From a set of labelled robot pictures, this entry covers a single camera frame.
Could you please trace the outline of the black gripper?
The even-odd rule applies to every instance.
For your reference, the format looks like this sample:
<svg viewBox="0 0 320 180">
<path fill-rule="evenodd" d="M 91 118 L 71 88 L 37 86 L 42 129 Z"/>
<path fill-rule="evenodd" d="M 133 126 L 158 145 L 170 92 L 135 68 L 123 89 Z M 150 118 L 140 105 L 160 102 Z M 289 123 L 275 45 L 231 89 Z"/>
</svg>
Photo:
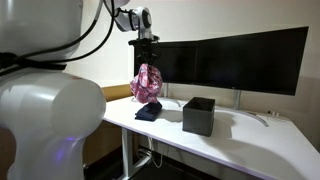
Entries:
<svg viewBox="0 0 320 180">
<path fill-rule="evenodd" d="M 156 40 L 144 38 L 131 40 L 128 44 L 134 47 L 134 57 L 140 64 L 154 64 L 157 55 L 153 50 L 153 45 L 157 44 Z"/>
</svg>

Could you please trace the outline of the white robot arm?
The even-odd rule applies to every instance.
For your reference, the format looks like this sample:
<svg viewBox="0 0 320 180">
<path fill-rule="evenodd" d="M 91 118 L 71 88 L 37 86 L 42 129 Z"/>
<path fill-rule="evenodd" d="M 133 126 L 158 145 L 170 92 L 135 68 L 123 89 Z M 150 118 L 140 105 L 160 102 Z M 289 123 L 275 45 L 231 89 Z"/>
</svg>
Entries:
<svg viewBox="0 0 320 180">
<path fill-rule="evenodd" d="M 82 10 L 83 0 L 0 0 L 0 124 L 16 142 L 7 180 L 84 180 L 83 144 L 106 102 L 64 71 L 87 35 Z"/>
</svg>

